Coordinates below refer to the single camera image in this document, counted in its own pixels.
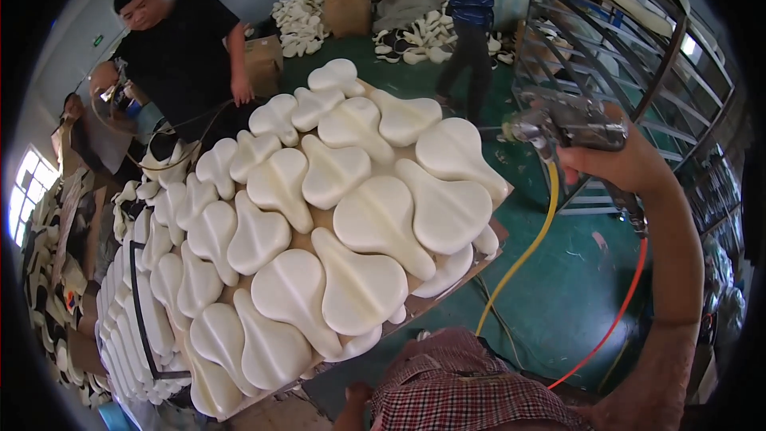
air hose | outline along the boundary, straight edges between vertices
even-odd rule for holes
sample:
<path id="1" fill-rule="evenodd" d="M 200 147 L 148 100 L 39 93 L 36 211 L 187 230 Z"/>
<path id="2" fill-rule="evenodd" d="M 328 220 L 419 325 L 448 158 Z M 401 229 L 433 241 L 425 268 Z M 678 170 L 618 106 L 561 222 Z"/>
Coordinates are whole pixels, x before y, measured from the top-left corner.
<path id="1" fill-rule="evenodd" d="M 545 235 L 548 233 L 548 228 L 551 227 L 551 222 L 553 221 L 553 216 L 556 214 L 556 206 L 559 203 L 559 171 L 556 168 L 556 164 L 554 162 L 548 163 L 548 173 L 551 178 L 551 202 L 548 206 L 548 214 L 545 216 L 545 222 L 542 224 L 542 228 L 540 229 L 540 233 L 537 234 L 535 237 L 535 241 L 531 243 L 529 248 L 519 257 L 518 260 L 511 266 L 511 268 L 508 270 L 508 272 L 505 273 L 503 276 L 503 279 L 500 280 L 500 283 L 497 284 L 495 287 L 495 291 L 490 296 L 490 299 L 486 302 L 486 306 L 484 307 L 484 311 L 482 312 L 481 319 L 479 320 L 479 326 L 476 327 L 476 336 L 478 336 L 481 333 L 482 327 L 484 326 L 484 321 L 486 320 L 487 315 L 489 314 L 490 310 L 492 309 L 492 306 L 497 299 L 497 295 L 503 290 L 503 287 L 506 283 L 508 283 L 509 280 L 511 280 L 511 277 L 516 273 L 516 271 L 521 267 L 521 265 L 524 264 L 524 262 L 531 256 L 532 253 L 537 250 L 537 247 L 540 245 L 540 242 L 545 238 Z M 641 272 L 644 270 L 644 262 L 646 260 L 646 249 L 648 248 L 648 239 L 643 238 L 641 239 L 641 249 L 638 256 L 638 263 L 636 266 L 636 272 L 633 275 L 633 281 L 630 283 L 630 287 L 628 288 L 627 294 L 625 295 L 625 300 L 623 301 L 622 306 L 620 306 L 620 311 L 618 311 L 617 317 L 612 322 L 612 325 L 609 327 L 609 330 L 607 331 L 607 334 L 604 335 L 604 337 L 601 339 L 601 341 L 596 345 L 595 348 L 586 356 L 582 361 L 577 363 L 577 365 L 571 369 L 567 374 L 565 374 L 561 379 L 557 380 L 555 383 L 548 386 L 548 389 L 553 389 L 557 386 L 559 386 L 561 383 L 563 383 L 566 379 L 570 378 L 573 374 L 577 372 L 580 368 L 582 368 L 586 363 L 588 363 L 589 359 L 593 358 L 596 353 L 601 349 L 602 346 L 604 346 L 604 343 L 607 342 L 609 339 L 609 336 L 612 334 L 612 331 L 617 327 L 618 323 L 623 317 L 623 314 L 625 314 L 625 310 L 627 309 L 627 305 L 630 303 L 630 300 L 633 298 L 633 294 L 636 291 L 636 287 L 638 285 L 638 282 L 641 278 Z"/>

black t-shirt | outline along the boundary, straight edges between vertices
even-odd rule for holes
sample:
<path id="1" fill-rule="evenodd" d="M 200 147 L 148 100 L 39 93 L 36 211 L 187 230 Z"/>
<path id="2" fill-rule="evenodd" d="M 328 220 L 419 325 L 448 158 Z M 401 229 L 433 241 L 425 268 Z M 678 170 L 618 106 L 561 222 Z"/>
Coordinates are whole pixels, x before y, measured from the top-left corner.
<path id="1" fill-rule="evenodd" d="M 221 40 L 238 23 L 219 0 L 176 0 L 159 24 L 122 39 L 111 60 L 125 61 L 126 77 L 177 125 L 232 98 L 229 54 Z M 187 142 L 199 139 L 214 114 L 176 131 Z"/>

window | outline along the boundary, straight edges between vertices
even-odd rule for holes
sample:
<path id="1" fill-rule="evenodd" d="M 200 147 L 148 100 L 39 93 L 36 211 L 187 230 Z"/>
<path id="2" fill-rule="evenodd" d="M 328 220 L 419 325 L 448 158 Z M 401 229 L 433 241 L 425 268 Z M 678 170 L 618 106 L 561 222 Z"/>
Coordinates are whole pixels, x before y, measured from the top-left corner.
<path id="1" fill-rule="evenodd" d="M 24 225 L 46 191 L 58 178 L 55 170 L 31 145 L 16 173 L 8 211 L 8 232 L 17 245 L 24 241 Z"/>

floor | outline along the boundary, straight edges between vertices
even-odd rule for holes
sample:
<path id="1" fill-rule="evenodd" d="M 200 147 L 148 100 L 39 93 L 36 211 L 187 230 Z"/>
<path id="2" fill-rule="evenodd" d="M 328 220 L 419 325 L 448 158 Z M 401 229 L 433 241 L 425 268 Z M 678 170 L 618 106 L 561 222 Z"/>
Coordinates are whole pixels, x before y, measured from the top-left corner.
<path id="1" fill-rule="evenodd" d="M 431 62 L 389 64 L 375 58 L 369 38 L 327 40 L 319 52 L 301 59 L 286 59 L 283 92 L 306 86 L 308 74 L 328 60 L 353 60 L 359 78 L 402 99 L 433 95 L 440 66 Z M 503 63 L 493 75 L 493 85 L 484 106 L 484 119 L 499 125 L 515 111 L 510 98 L 512 67 Z M 454 94 L 465 96 L 467 72 Z M 496 218 L 510 231 L 503 254 L 482 276 L 490 290 L 519 258 L 539 232 L 549 198 L 538 158 L 526 144 L 484 144 L 484 157 L 515 190 L 496 211 Z M 500 354 L 534 373 L 560 378 L 601 340 L 617 314 L 637 262 L 639 240 L 630 225 L 606 215 L 557 216 L 548 235 L 503 289 L 496 307 L 511 327 L 515 357 L 499 323 L 487 320 L 482 335 Z M 622 323 L 601 351 L 568 380 L 568 383 L 597 392 L 613 388 L 635 362 L 640 348 L 637 322 L 650 295 L 645 275 Z M 344 402 L 344 388 L 355 380 L 375 384 L 388 363 L 422 328 L 446 326 L 475 329 L 484 309 L 484 298 L 476 283 L 455 291 L 443 304 L 382 340 L 375 348 L 304 383 L 303 389 L 320 411 L 337 417 Z M 628 338 L 631 345 L 609 383 L 602 384 Z"/>

metal shelf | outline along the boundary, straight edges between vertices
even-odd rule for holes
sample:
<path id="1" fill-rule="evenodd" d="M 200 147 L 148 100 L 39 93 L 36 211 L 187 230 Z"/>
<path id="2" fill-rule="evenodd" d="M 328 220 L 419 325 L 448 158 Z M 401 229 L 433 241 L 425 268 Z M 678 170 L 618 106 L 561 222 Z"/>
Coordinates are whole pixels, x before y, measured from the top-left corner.
<path id="1" fill-rule="evenodd" d="M 734 86 L 718 56 L 699 38 L 675 0 L 643 1 L 664 11 L 675 24 L 671 37 L 648 30 L 611 0 L 529 0 L 511 90 L 522 109 L 528 105 L 519 100 L 519 92 L 529 84 L 614 102 L 678 171 L 723 114 Z M 553 43 L 544 29 L 555 32 L 571 48 Z M 681 50 L 689 38 L 699 46 L 701 57 L 693 59 Z M 707 61 L 704 71 L 698 67 L 702 58 Z M 601 59 L 613 59 L 617 72 Z M 716 92 L 714 83 L 725 91 Z M 548 171 L 545 166 L 542 169 L 550 187 Z M 599 185 L 590 177 L 574 187 L 561 184 L 559 213 L 619 213 L 613 206 L 604 206 L 610 200 Z"/>

